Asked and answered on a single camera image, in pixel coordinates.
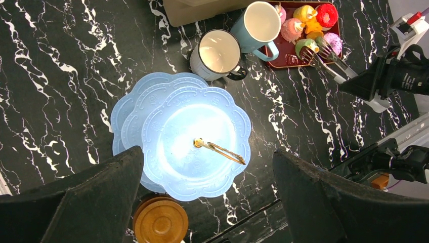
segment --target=brown box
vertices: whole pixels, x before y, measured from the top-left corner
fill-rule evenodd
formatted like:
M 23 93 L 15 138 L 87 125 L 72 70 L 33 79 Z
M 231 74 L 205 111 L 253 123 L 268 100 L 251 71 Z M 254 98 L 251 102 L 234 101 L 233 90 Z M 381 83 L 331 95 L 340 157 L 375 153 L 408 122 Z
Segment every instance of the brown box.
M 256 0 L 164 0 L 164 8 L 170 25 L 179 27 L 245 8 L 253 2 Z

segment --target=stack of plates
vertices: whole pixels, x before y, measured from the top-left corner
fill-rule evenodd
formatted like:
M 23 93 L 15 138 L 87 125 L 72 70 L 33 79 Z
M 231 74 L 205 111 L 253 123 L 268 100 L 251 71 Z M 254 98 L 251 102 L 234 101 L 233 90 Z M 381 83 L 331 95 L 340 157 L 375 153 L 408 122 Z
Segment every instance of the stack of plates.
M 225 193 L 250 160 L 250 120 L 223 89 L 192 73 L 152 73 L 112 111 L 113 154 L 138 145 L 141 184 L 181 201 Z M 202 138 L 243 157 L 235 163 L 193 141 Z

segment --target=mug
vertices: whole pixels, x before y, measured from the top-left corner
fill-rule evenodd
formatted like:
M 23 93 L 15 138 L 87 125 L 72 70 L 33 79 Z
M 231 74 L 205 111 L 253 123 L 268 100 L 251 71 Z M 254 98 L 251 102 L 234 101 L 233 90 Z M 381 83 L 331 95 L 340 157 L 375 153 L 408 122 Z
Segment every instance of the mug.
M 280 15 L 276 9 L 266 2 L 254 2 L 241 14 L 231 28 L 237 38 L 242 53 L 253 53 L 263 61 L 272 61 L 279 56 L 279 50 L 273 40 L 279 35 L 281 28 Z M 258 49 L 267 46 L 272 57 Z
M 240 44 L 229 32 L 214 29 L 204 34 L 191 54 L 191 70 L 206 81 L 226 76 L 242 80 L 247 70 L 239 66 Z

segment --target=red tray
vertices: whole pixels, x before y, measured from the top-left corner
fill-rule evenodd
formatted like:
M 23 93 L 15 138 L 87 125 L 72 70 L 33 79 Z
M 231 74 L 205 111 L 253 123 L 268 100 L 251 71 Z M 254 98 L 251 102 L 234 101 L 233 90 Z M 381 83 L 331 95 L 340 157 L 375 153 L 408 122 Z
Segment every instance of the red tray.
M 281 4 L 281 6 L 286 10 L 286 19 L 290 19 L 293 17 L 293 12 L 297 8 L 303 5 L 310 5 L 311 7 L 316 8 L 320 4 L 329 4 L 330 2 L 279 2 L 277 1 L 277 2 L 269 2 L 269 3 L 274 6 L 277 4 Z M 330 30 L 324 31 L 324 33 L 329 33 L 329 32 L 340 35 L 338 22 Z M 280 33 L 277 36 L 277 38 L 274 39 L 274 43 L 279 49 L 279 57 L 276 60 L 268 62 L 270 66 L 275 68 L 309 66 L 308 62 L 305 62 L 299 59 L 298 56 L 296 56 L 295 45 L 283 39 Z M 267 46 L 262 47 L 262 52 L 264 52 L 268 56 L 273 55 L 270 49 L 267 48 Z M 328 60 L 324 60 L 324 62 L 326 64 L 333 63 Z

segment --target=marble tabletop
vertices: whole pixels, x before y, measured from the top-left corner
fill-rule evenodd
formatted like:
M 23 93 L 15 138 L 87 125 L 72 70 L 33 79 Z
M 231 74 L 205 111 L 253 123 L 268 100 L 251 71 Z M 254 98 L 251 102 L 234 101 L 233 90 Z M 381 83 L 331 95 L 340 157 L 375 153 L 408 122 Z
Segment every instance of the marble tabletop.
M 395 40 L 388 1 L 333 3 L 344 59 L 361 72 Z M 118 99 L 148 73 L 189 72 L 200 37 L 229 30 L 241 12 L 175 28 L 161 0 L 0 0 L 6 191 L 16 195 L 110 158 L 109 117 Z M 313 68 L 273 70 L 254 55 L 242 62 L 246 79 L 212 85 L 224 87 L 249 115 L 251 161 L 223 196 L 182 203 L 190 222 L 185 242 L 219 237 L 278 201 L 271 165 L 276 148 L 329 169 L 418 117 L 410 94 L 395 93 L 391 107 L 378 114 Z M 141 187 L 138 196 L 147 193 Z M 135 241 L 131 225 L 126 235 L 126 242 Z

